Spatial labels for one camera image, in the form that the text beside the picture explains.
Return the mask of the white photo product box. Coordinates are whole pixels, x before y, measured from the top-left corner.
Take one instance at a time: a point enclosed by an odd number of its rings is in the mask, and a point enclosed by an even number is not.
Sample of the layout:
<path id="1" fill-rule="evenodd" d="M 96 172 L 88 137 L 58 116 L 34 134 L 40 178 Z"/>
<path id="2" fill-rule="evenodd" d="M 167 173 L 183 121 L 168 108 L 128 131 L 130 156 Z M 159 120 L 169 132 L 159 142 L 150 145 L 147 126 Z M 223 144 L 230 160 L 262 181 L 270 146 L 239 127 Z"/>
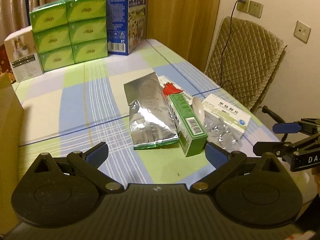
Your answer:
<path id="1" fill-rule="evenodd" d="M 43 74 L 34 42 L 32 26 L 11 33 L 4 40 L 4 46 L 17 82 Z"/>

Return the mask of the green medicine box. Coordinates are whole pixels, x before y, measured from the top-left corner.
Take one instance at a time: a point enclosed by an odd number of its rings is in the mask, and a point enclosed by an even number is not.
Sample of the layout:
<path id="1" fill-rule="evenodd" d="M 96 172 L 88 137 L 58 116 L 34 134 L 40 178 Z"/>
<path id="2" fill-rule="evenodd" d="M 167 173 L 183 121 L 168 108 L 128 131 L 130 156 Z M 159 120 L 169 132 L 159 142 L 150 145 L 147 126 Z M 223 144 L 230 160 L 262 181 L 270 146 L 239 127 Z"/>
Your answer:
<path id="1" fill-rule="evenodd" d="M 208 138 L 204 127 L 183 94 L 171 94 L 166 98 L 184 155 L 191 157 L 200 154 Z"/>

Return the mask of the red snack packet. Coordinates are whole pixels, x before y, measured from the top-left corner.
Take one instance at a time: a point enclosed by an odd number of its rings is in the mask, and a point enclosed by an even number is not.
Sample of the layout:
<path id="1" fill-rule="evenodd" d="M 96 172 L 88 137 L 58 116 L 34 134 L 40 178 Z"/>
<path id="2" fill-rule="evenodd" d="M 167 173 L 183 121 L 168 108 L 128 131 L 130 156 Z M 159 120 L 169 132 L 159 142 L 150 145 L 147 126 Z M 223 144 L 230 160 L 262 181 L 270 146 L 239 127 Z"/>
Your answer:
<path id="1" fill-rule="evenodd" d="M 176 88 L 172 83 L 166 83 L 163 88 L 163 94 L 168 97 L 172 94 L 181 94 L 183 90 Z"/>

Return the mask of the clear blister pack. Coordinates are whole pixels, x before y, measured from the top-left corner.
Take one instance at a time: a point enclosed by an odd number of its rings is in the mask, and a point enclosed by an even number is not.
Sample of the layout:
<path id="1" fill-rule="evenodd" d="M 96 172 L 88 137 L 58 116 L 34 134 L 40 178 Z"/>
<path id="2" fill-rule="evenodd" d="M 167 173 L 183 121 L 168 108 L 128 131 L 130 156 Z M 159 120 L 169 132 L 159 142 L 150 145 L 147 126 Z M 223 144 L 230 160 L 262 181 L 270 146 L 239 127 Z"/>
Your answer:
<path id="1" fill-rule="evenodd" d="M 242 147 L 240 141 L 242 135 L 221 118 L 206 119 L 204 129 L 208 134 L 208 142 L 212 142 L 228 152 L 240 150 Z"/>

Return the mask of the white plastic spoon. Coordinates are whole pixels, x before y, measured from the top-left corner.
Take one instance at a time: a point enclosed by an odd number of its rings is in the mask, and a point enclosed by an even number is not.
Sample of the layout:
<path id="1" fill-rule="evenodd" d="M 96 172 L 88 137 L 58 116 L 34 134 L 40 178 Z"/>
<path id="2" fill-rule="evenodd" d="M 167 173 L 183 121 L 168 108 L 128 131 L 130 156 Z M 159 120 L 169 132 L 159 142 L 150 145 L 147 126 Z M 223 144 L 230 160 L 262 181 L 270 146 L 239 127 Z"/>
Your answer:
<path id="1" fill-rule="evenodd" d="M 201 100 L 197 97 L 193 97 L 191 105 L 195 115 L 197 116 L 198 120 L 203 126 L 205 121 L 205 113 L 204 113 L 204 107 Z"/>

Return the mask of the brown cardboard box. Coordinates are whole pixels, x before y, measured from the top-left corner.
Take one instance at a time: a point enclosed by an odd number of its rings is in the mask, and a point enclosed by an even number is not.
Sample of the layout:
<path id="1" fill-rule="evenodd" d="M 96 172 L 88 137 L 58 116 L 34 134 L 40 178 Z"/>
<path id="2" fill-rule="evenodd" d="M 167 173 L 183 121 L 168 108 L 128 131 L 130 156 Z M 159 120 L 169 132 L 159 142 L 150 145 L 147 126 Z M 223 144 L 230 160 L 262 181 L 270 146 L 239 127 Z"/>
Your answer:
<path id="1" fill-rule="evenodd" d="M 24 109 L 14 92 L 8 74 L 1 74 L 1 234 L 9 232 L 18 219 L 11 205 L 11 195 L 18 184 L 18 145 Z"/>

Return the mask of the blue milk carton box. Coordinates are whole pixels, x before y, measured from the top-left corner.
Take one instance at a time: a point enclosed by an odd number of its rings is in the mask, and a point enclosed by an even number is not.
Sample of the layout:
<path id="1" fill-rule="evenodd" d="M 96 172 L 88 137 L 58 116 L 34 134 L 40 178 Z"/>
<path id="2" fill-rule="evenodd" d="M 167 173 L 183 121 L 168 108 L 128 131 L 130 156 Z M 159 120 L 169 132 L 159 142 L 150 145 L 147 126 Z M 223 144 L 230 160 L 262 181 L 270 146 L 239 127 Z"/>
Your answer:
<path id="1" fill-rule="evenodd" d="M 145 39 L 146 0 L 106 0 L 107 48 L 129 55 Z"/>

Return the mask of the white wall socket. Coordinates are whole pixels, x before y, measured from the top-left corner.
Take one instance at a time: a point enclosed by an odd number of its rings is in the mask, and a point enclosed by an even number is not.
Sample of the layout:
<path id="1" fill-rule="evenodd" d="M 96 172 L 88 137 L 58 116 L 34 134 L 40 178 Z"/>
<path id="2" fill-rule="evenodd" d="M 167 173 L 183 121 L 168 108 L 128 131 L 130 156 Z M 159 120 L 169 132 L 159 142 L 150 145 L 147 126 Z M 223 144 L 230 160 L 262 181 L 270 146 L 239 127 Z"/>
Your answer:
<path id="1" fill-rule="evenodd" d="M 293 32 L 293 35 L 295 38 L 307 44 L 310 37 L 310 33 L 311 33 L 311 28 L 308 25 L 300 21 L 297 21 L 295 30 Z"/>

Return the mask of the green tissue pack stack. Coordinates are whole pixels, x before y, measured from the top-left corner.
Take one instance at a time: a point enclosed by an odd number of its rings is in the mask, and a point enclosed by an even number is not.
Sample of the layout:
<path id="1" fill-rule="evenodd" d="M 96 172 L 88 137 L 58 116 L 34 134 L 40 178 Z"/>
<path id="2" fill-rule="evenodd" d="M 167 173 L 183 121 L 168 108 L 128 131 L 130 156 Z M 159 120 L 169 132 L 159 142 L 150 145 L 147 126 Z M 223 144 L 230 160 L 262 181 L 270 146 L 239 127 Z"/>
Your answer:
<path id="1" fill-rule="evenodd" d="M 58 0 L 30 13 L 44 72 L 106 57 L 106 0 Z"/>

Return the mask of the silver foil pouch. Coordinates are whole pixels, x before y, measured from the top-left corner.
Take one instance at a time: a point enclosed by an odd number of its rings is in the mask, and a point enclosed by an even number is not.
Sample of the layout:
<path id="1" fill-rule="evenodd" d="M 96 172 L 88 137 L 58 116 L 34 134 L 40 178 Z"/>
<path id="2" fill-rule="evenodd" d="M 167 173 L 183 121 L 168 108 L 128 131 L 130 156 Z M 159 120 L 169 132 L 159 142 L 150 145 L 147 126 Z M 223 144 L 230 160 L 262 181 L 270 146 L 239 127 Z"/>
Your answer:
<path id="1" fill-rule="evenodd" d="M 156 73 L 124 85 L 130 133 L 135 150 L 178 142 L 178 134 Z"/>

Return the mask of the white medicine box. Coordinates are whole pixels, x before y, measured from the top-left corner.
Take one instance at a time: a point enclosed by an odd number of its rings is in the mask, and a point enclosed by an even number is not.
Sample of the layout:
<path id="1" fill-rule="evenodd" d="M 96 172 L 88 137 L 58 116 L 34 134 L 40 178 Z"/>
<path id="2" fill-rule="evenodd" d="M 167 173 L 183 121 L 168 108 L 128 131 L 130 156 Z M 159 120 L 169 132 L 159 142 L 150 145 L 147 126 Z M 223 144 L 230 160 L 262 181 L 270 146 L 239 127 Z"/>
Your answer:
<path id="1" fill-rule="evenodd" d="M 209 94 L 202 101 L 202 105 L 206 122 L 217 124 L 221 121 L 237 139 L 245 133 L 251 119 L 250 114 L 214 94 Z"/>

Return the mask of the small white green box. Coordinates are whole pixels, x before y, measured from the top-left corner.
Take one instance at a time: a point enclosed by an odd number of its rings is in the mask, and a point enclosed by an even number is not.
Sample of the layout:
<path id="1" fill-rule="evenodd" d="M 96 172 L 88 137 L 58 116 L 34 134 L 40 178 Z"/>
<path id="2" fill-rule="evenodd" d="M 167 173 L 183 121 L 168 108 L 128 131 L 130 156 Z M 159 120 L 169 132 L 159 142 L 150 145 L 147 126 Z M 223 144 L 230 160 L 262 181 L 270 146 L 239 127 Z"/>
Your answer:
<path id="1" fill-rule="evenodd" d="M 169 78 L 167 78 L 165 75 L 161 75 L 158 76 L 158 80 L 159 83 L 161 85 L 162 88 L 164 88 L 164 86 L 167 83 L 171 83 L 175 88 L 180 89 L 183 91 L 183 95 L 188 98 L 189 100 L 191 100 L 193 98 L 193 96 L 191 94 L 189 94 L 187 91 L 185 91 L 182 87 L 180 87 L 178 84 L 176 84 L 174 81 L 171 81 Z"/>

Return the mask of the chair with quilted cover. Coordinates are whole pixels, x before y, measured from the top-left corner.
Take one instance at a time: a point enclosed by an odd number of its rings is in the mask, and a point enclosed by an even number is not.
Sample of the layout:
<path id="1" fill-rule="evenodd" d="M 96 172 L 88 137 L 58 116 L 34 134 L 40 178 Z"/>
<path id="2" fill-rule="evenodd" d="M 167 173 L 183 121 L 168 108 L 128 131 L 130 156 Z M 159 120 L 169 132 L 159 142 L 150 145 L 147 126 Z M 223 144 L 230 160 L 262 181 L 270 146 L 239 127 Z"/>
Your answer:
<path id="1" fill-rule="evenodd" d="M 281 38 L 259 24 L 227 16 L 220 24 L 204 74 L 256 113 L 286 47 Z"/>

